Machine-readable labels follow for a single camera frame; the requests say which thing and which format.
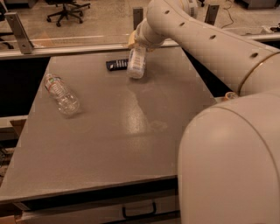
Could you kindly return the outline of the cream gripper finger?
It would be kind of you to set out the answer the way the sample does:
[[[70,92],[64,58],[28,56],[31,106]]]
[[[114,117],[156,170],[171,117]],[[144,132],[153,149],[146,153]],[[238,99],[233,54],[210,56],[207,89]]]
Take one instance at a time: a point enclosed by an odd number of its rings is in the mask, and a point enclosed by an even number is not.
[[[129,41],[128,41],[128,48],[132,49],[136,43],[135,41],[135,34],[136,32],[133,31],[130,35],[129,35]]]

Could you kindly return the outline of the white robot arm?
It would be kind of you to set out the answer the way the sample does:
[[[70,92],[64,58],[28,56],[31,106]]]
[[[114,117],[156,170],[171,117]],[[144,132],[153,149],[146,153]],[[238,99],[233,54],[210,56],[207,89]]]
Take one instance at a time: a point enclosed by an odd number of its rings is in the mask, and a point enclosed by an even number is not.
[[[183,224],[280,224],[280,52],[200,22],[195,0],[150,0],[131,41],[173,39],[237,93],[201,111],[178,150]]]

